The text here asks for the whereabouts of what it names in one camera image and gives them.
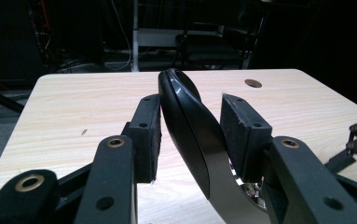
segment light wood tabletop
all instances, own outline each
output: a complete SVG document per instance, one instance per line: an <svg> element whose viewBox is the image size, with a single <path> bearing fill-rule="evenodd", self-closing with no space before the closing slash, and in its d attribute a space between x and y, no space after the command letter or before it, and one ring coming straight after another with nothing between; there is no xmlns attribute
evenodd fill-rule
<svg viewBox="0 0 357 224"><path fill-rule="evenodd" d="M217 119L222 93L239 96L273 127L273 136L304 141L322 162L344 148L357 123L355 103L298 70L185 73ZM28 170L49 169L61 178L92 162L99 142L120 134L139 101L157 92L158 72L41 77L0 159L0 188ZM138 185L139 223L223 223L161 124L157 180ZM357 162L341 174L357 181Z"/></svg>

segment gray floor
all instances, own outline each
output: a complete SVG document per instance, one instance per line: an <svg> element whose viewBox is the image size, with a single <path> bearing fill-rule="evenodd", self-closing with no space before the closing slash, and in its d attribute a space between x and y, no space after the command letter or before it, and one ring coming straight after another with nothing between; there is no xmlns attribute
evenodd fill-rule
<svg viewBox="0 0 357 224"><path fill-rule="evenodd" d="M139 68L140 71L162 71L171 67L174 53L166 50L147 51L140 58ZM94 72L129 72L130 65L119 69L117 71L111 68L121 68L123 63L108 63L106 68L100 68L96 65L86 63L82 65L73 66L63 72L67 73L94 73ZM199 70L204 68L186 67L185 70ZM225 67L224 69L237 69L237 67ZM25 105L31 93L31 90L20 91L1 91L3 95L8 98L18 101L20 104ZM16 122L19 119L19 114L0 105L0 156L4 151L7 141L15 128Z"/></svg>

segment chair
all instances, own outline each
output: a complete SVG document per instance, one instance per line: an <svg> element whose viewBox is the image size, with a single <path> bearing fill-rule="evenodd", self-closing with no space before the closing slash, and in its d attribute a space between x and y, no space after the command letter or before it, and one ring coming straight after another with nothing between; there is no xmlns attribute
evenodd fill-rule
<svg viewBox="0 0 357 224"><path fill-rule="evenodd" d="M262 10L257 0L205 0L193 10L182 35L175 37L177 51L172 67L181 55L185 63L202 66L237 65L242 68L250 37L257 36ZM202 32L193 34L193 30ZM224 30L241 34L235 49L224 37Z"/></svg>

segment table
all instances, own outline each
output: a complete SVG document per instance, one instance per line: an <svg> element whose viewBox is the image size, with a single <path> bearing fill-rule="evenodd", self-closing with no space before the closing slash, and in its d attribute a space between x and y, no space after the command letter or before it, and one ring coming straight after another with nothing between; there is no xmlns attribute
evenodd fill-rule
<svg viewBox="0 0 357 224"><path fill-rule="evenodd" d="M222 93L239 96L268 121L273 136L304 141L322 162L343 149L357 122L356 104L298 70L186 73L218 119ZM99 142L120 134L140 99L158 92L157 81L158 72L39 78L0 159L0 188L27 170L49 169L60 178L90 163ZM161 123L158 179L138 186L139 223L223 223ZM342 174L357 181L357 162Z"/></svg>

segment black mechanical arm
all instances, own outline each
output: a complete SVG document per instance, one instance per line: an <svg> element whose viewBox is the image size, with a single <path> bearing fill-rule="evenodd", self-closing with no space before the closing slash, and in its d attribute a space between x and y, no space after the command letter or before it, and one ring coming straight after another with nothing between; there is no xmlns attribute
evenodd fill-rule
<svg viewBox="0 0 357 224"><path fill-rule="evenodd" d="M158 88L121 135L102 140L93 163L59 180L33 170L7 182L0 223L137 223L136 184L157 173L160 106L172 141L226 223L357 223L357 183L336 174L355 162L357 124L324 165L302 141L272 137L239 97L223 95L218 123L185 73L161 72Z"/></svg>

